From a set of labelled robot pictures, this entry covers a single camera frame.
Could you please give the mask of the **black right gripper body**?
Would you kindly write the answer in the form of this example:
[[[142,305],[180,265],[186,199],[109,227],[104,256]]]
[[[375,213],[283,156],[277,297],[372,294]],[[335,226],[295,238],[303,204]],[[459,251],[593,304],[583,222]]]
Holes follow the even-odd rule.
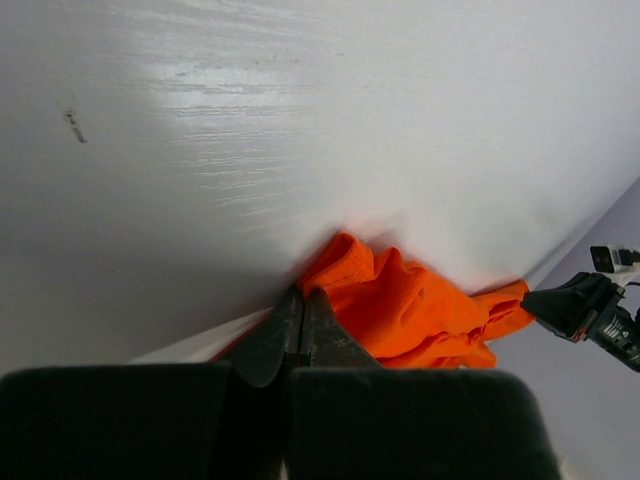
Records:
[[[584,305],[574,340],[593,342],[638,373],[639,321],[620,305],[626,288],[617,284],[588,284],[578,291]]]

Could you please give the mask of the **orange t shirt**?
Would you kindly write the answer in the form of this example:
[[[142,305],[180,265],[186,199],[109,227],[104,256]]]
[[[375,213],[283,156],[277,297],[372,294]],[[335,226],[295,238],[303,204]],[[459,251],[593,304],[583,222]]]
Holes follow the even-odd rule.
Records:
[[[529,326],[524,280],[468,295],[390,247],[374,252],[336,234],[308,264],[297,287],[324,291],[337,323],[386,368],[493,368],[491,341]]]

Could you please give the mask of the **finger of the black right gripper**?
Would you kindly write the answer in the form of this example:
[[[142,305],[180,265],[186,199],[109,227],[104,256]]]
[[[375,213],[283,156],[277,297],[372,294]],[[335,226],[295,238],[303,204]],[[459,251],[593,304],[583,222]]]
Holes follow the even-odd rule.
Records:
[[[580,272],[559,287],[526,293],[520,306],[557,337],[579,343],[624,292],[604,274]]]

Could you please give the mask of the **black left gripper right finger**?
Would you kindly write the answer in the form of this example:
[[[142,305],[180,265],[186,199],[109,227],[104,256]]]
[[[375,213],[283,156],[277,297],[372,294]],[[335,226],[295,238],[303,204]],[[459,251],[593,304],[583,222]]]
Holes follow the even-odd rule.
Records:
[[[535,397],[496,370],[307,367],[289,377],[291,479],[552,479]]]

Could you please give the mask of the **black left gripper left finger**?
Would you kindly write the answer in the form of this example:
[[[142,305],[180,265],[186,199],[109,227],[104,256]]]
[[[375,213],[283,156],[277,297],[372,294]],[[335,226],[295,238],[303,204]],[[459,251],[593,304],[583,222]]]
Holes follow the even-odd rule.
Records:
[[[1,381],[5,479],[276,479],[289,289],[210,363],[50,367]]]

